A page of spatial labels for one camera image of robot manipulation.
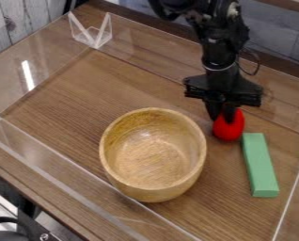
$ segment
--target green block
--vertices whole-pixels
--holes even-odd
[[[274,198],[279,194],[279,186],[265,134],[245,133],[243,149],[253,196]]]

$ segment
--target wooden bowl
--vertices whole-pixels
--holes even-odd
[[[203,171],[206,139],[182,113],[145,108],[119,117],[99,146],[113,185],[131,198],[158,202],[177,198]]]

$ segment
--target bowl rim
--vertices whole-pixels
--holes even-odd
[[[105,140],[107,138],[107,136],[110,135],[110,132],[113,131],[115,125],[129,116],[135,115],[139,112],[149,112],[149,111],[161,111],[161,112],[166,112],[169,114],[177,115],[181,118],[183,118],[186,120],[186,122],[190,123],[190,125],[193,126],[193,128],[197,129],[198,133],[199,133],[199,138],[201,138],[201,150],[203,150],[201,152],[201,156],[198,158],[198,163],[195,165],[195,167],[193,168],[193,170],[170,186],[165,186],[165,187],[143,187],[141,185],[134,185],[131,183],[127,183],[126,180],[117,174],[117,172],[113,170],[113,168],[109,165],[107,162],[107,158],[105,155]],[[197,174],[197,172],[201,170],[201,168],[203,167],[205,164],[205,160],[206,160],[206,154],[207,154],[207,145],[206,145],[206,137],[203,134],[203,130],[199,127],[198,123],[194,122],[194,120],[191,118],[189,118],[182,112],[167,109],[167,108],[158,108],[158,107],[146,107],[142,109],[137,109],[133,110],[130,112],[127,112],[126,114],[123,114],[121,117],[118,117],[114,122],[109,125],[109,127],[106,128],[106,131],[102,135],[101,138],[101,142],[99,142],[99,157],[101,157],[101,163],[106,169],[106,172],[125,185],[127,185],[129,187],[134,187],[137,189],[142,189],[142,190],[163,190],[163,189],[169,189],[173,188],[175,186],[179,186],[181,184],[186,183],[189,181],[189,179],[191,179],[191,177]]]

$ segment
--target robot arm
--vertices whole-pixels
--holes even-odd
[[[185,95],[199,98],[213,120],[225,115],[229,123],[241,105],[261,106],[263,88],[241,74],[239,53],[249,41],[249,28],[238,0],[149,0],[169,21],[179,16],[191,24],[203,46],[206,75],[183,80]]]

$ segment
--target red object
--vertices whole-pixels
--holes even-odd
[[[237,109],[235,118],[233,123],[227,123],[225,120],[225,114],[222,113],[214,122],[214,135],[217,138],[231,141],[239,139],[246,127],[246,117],[242,109]]]

